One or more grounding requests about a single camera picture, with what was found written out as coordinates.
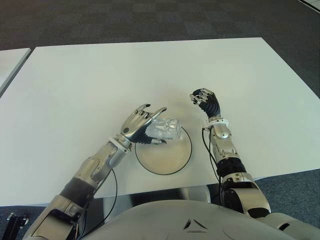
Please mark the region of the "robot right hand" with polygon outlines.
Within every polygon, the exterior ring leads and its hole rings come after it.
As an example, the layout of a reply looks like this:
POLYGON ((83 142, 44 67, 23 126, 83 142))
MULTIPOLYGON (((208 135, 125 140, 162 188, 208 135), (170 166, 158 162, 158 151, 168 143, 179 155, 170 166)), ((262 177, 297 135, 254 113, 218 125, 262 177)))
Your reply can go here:
POLYGON ((221 109, 218 99, 214 92, 207 88, 200 88, 189 95, 194 105, 198 105, 207 117, 221 117, 221 109))

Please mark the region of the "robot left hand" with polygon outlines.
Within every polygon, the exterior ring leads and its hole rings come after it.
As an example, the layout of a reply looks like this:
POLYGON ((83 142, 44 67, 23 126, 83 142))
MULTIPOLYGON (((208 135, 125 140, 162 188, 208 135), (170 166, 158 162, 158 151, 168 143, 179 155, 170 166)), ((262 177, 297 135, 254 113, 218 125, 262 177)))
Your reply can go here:
POLYGON ((148 126, 155 121, 161 113, 167 110, 166 107, 162 107, 155 112, 146 111, 146 108, 150 106, 149 103, 139 106, 122 124, 121 134, 131 143, 146 145, 162 145, 167 143, 164 139, 151 137, 146 133, 148 126))

